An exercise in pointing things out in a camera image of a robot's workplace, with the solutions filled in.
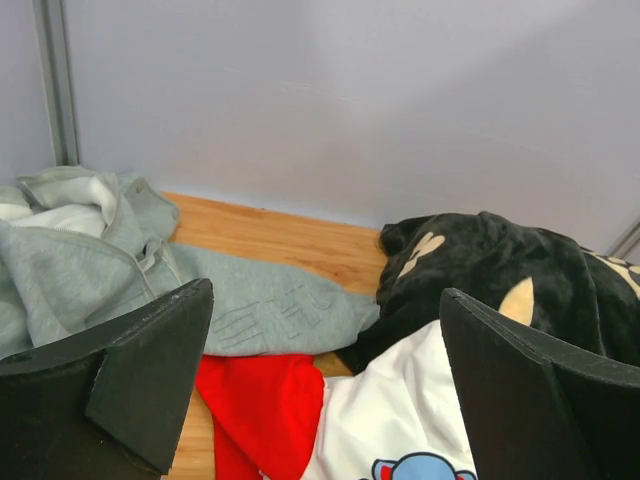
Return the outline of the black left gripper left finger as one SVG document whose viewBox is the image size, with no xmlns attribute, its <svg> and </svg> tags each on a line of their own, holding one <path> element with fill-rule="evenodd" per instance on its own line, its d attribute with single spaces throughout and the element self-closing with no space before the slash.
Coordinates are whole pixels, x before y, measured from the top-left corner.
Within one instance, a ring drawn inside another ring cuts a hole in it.
<svg viewBox="0 0 640 480">
<path fill-rule="evenodd" d="M 214 305 L 208 279 L 1 362 L 4 479 L 169 473 Z"/>
</svg>

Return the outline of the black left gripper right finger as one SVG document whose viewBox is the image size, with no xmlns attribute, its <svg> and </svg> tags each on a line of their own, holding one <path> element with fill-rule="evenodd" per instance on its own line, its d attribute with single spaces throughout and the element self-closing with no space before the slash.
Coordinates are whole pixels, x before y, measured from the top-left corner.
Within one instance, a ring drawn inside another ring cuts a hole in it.
<svg viewBox="0 0 640 480">
<path fill-rule="evenodd" d="M 638 478 L 638 367 L 456 289 L 443 291 L 440 321 L 479 478 Z"/>
</svg>

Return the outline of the rainbow white zip jacket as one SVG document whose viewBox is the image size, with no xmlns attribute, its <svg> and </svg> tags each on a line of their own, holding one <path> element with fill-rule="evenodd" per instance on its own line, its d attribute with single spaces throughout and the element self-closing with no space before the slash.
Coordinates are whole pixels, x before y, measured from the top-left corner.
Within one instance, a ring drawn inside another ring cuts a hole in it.
<svg viewBox="0 0 640 480">
<path fill-rule="evenodd" d="M 438 322 L 355 376 L 307 355 L 201 360 L 220 479 L 472 479 L 476 469 Z"/>
</svg>

